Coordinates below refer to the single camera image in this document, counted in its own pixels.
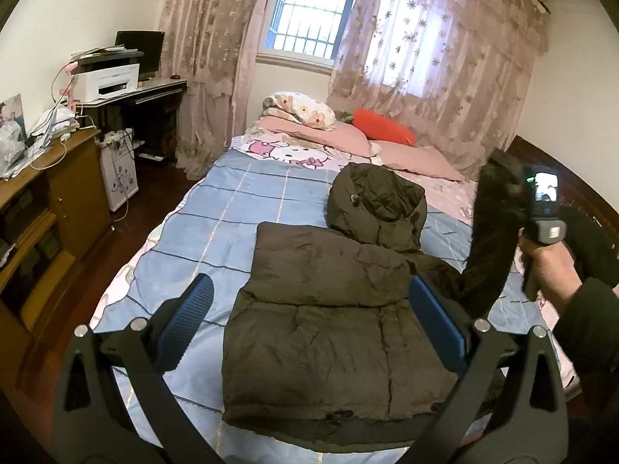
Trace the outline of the right forearm dark sleeve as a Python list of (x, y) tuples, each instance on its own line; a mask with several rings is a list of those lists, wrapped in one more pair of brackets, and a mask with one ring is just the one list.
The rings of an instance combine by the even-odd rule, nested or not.
[(580, 433), (586, 448), (618, 442), (618, 297), (589, 278), (576, 291), (554, 328), (573, 363), (591, 422)]

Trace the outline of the right hand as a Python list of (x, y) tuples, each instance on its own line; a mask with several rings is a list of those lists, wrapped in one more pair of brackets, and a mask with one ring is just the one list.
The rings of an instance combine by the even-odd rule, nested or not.
[(563, 315), (566, 306), (582, 286), (570, 250), (563, 242), (537, 244), (523, 232), (518, 245), (523, 252), (523, 261), (530, 263), (533, 279), (542, 295), (559, 315)]

